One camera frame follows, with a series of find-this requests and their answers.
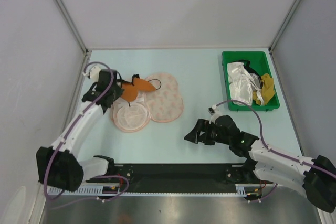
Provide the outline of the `pink floral mesh laundry bag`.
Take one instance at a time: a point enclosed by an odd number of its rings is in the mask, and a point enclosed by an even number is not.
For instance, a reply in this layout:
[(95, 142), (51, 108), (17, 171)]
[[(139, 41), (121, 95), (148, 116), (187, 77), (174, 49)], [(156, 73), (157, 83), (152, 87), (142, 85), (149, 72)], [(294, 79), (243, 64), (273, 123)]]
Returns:
[(150, 121), (170, 123), (183, 113), (179, 85), (170, 73), (158, 72), (145, 79), (135, 74), (130, 81), (122, 80), (122, 89), (121, 97), (112, 105), (110, 118), (123, 132), (137, 132)]

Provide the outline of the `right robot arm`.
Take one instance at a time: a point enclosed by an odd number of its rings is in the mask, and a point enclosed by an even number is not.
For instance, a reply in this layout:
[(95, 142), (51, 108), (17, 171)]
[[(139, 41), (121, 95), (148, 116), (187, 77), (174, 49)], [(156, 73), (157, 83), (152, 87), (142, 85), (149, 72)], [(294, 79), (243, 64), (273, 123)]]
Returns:
[(198, 119), (184, 139), (194, 144), (226, 144), (235, 155), (246, 158), (248, 166), (242, 169), (245, 181), (280, 184), (305, 196), (322, 211), (335, 211), (335, 166), (322, 155), (311, 158), (283, 152), (241, 131), (228, 115)]

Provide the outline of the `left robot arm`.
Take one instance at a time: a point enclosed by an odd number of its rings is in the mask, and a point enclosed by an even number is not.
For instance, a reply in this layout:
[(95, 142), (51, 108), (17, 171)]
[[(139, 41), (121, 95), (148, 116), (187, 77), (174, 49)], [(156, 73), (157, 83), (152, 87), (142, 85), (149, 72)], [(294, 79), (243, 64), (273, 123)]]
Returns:
[(116, 70), (98, 69), (90, 72), (89, 78), (94, 82), (83, 95), (75, 117), (50, 147), (40, 147), (36, 153), (39, 182), (45, 187), (74, 192), (83, 182), (115, 178), (113, 158), (94, 155), (78, 161), (87, 135), (123, 92)]

